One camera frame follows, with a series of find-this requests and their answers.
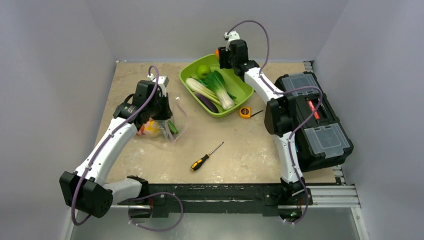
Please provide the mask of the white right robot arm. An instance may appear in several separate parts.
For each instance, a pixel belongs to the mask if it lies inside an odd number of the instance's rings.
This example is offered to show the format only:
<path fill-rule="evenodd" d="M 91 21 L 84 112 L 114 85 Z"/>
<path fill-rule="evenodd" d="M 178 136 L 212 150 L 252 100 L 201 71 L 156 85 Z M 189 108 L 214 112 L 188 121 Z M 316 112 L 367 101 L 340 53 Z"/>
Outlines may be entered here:
<path fill-rule="evenodd" d="M 278 201 L 292 204 L 301 193 L 307 192 L 296 153 L 295 129 L 298 121 L 294 96 L 283 93 L 263 74 L 259 65 L 249 59 L 244 40 L 227 39 L 226 46 L 219 47 L 217 51 L 220 68 L 232 69 L 266 104 L 264 126 L 274 138 L 282 167 Z"/>

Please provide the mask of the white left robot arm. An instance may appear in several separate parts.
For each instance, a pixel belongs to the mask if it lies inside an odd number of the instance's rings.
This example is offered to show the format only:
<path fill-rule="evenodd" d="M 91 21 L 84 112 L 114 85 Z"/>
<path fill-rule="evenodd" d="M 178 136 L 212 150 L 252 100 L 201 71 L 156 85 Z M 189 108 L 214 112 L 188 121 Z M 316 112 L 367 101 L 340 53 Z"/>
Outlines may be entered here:
<path fill-rule="evenodd" d="M 96 147 L 73 172 L 65 171 L 59 184 L 67 206 L 90 216 L 103 217 L 112 205 L 132 200 L 138 205 L 149 199 L 148 182 L 137 176 L 107 183 L 107 177 L 127 143 L 149 120 L 171 118 L 169 79 L 160 76 L 140 80 L 134 93 L 118 105 Z"/>

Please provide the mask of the green cucumber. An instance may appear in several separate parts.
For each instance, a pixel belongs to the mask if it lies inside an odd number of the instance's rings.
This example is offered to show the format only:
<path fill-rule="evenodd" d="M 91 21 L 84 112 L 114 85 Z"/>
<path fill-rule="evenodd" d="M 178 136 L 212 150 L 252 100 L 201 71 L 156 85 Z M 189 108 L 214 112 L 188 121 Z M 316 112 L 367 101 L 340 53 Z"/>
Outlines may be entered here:
<path fill-rule="evenodd" d="M 167 121 L 167 126 L 171 132 L 172 135 L 177 135 L 179 134 L 178 129 L 176 128 L 176 126 L 174 125 L 174 123 L 171 120 Z"/>

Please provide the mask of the green plastic tray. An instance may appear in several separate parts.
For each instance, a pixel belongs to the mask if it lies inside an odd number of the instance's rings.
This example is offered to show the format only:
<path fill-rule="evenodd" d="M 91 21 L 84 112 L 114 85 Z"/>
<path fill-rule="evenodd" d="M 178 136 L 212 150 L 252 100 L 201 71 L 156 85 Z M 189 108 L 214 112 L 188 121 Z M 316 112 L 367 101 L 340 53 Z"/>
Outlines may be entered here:
<path fill-rule="evenodd" d="M 235 96 L 233 100 L 235 106 L 228 109 L 223 110 L 221 106 L 216 105 L 218 109 L 218 113 L 214 113 L 210 111 L 196 96 L 195 93 L 186 85 L 186 79 L 198 78 L 197 69 L 201 65 L 207 65 L 212 71 L 218 71 L 225 81 L 226 90 L 232 95 Z M 250 87 L 248 84 L 243 82 L 238 76 L 236 76 L 232 69 L 220 68 L 219 61 L 217 60 L 214 54 L 209 54 L 203 56 L 194 62 L 188 64 L 185 68 L 183 68 L 179 73 L 179 78 L 184 87 L 187 89 L 191 97 L 199 106 L 201 106 L 211 117 L 213 118 L 224 118 L 232 112 L 236 111 L 240 108 L 254 93 L 254 89 Z"/>

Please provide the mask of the green mango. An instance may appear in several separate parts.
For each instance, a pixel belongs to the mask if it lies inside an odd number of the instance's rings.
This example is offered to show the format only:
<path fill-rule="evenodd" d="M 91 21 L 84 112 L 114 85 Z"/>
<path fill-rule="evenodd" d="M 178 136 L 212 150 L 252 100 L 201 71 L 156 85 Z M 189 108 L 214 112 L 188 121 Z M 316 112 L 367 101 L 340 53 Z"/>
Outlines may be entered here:
<path fill-rule="evenodd" d="M 219 52 L 218 49 L 215 50 L 214 55 L 215 55 L 215 57 L 216 57 L 217 60 L 220 59 L 220 52 Z"/>

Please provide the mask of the clear zip bag pink dots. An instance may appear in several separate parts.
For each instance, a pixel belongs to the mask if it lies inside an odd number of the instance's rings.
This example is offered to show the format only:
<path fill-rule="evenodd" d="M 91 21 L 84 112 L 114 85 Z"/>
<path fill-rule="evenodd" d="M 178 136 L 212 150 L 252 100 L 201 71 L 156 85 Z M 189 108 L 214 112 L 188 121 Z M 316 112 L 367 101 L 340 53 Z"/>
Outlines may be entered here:
<path fill-rule="evenodd" d="M 167 120 L 154 120 L 153 118 L 150 118 L 148 121 L 153 120 L 160 124 L 160 127 L 162 129 L 162 134 L 159 136 L 163 136 L 167 141 L 171 143 L 175 143 L 178 138 L 180 138 L 185 131 L 187 130 L 189 123 L 188 123 L 188 115 L 186 111 L 181 106 L 181 98 L 178 96 L 170 101 L 170 107 L 172 111 L 172 117 Z M 179 134 L 171 134 L 169 128 L 168 128 L 168 120 L 171 120 L 173 124 L 176 126 L 176 128 L 179 131 Z"/>

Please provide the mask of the green apple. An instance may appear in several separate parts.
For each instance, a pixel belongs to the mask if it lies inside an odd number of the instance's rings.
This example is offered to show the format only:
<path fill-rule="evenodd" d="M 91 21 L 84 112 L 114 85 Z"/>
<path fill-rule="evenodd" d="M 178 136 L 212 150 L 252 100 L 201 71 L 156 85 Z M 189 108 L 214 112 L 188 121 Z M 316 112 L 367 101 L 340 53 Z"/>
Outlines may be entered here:
<path fill-rule="evenodd" d="M 206 64 L 199 65 L 196 69 L 196 74 L 200 79 L 204 79 L 210 72 L 211 68 Z"/>

